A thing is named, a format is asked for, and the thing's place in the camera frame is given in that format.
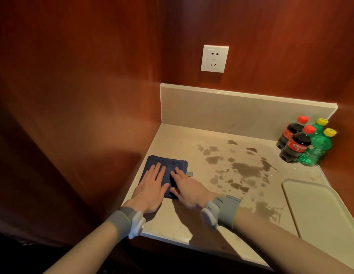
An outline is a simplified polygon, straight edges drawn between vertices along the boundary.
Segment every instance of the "wrist tracker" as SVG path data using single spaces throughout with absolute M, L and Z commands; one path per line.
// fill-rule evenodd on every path
M 217 229 L 218 225 L 221 225 L 232 230 L 235 213 L 240 203 L 241 199 L 231 195 L 216 197 L 213 201 L 207 201 L 201 210 L 201 219 L 213 229 Z
M 127 235 L 129 235 L 129 239 L 140 235 L 146 220 L 141 211 L 137 212 L 130 207 L 120 207 L 107 218 L 107 221 L 116 227 L 121 240 Z

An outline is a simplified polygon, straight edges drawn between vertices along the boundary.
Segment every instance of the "white outlet plate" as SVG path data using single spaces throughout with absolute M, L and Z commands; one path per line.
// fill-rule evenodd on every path
M 204 45 L 201 71 L 223 73 L 228 51 L 229 46 Z

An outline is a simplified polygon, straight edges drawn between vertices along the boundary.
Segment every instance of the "soda bottle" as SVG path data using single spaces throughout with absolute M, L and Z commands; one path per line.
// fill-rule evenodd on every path
M 277 141 L 276 146 L 279 147 L 279 149 L 283 149 L 293 134 L 299 133 L 303 130 L 304 124 L 306 124 L 308 120 L 308 117 L 302 115 L 299 116 L 299 118 L 296 120 L 296 123 L 289 124 Z
M 280 152 L 280 158 L 288 163 L 298 162 L 298 156 L 305 152 L 311 144 L 310 134 L 314 133 L 315 128 L 311 125 L 304 127 L 303 131 L 294 134 L 286 143 L 285 148 Z
M 298 162 L 305 166 L 315 166 L 318 159 L 332 147 L 331 138 L 337 132 L 333 129 L 325 129 L 323 135 L 317 135 L 312 138 L 312 143 L 308 149 L 300 154 Z
M 310 138 L 315 137 L 318 134 L 323 134 L 326 125 L 328 124 L 328 120 L 324 118 L 319 118 L 316 123 L 312 126 L 315 128 L 315 132 L 310 135 Z

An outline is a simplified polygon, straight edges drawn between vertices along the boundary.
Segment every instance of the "countertop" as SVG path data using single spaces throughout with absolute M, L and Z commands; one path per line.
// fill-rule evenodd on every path
M 186 160 L 188 171 L 209 190 L 242 198 L 241 206 L 297 235 L 281 183 L 296 179 L 328 186 L 319 167 L 288 164 L 276 142 L 161 124 L 125 197 L 138 185 L 147 157 Z M 164 198 L 156 213 L 146 214 L 142 236 L 267 267 L 237 235 L 206 227 L 200 213 L 178 200 Z

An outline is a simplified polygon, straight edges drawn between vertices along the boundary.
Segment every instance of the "red label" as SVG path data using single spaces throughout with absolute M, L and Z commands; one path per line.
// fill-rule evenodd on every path
M 305 150 L 308 149 L 308 146 L 300 145 L 296 143 L 292 138 L 289 139 L 289 141 L 286 143 L 286 146 L 298 153 L 304 153 Z
M 283 135 L 284 137 L 286 137 L 287 139 L 290 139 L 290 138 L 292 137 L 293 133 L 290 132 L 288 129 L 286 129 L 286 130 L 282 133 L 282 135 Z

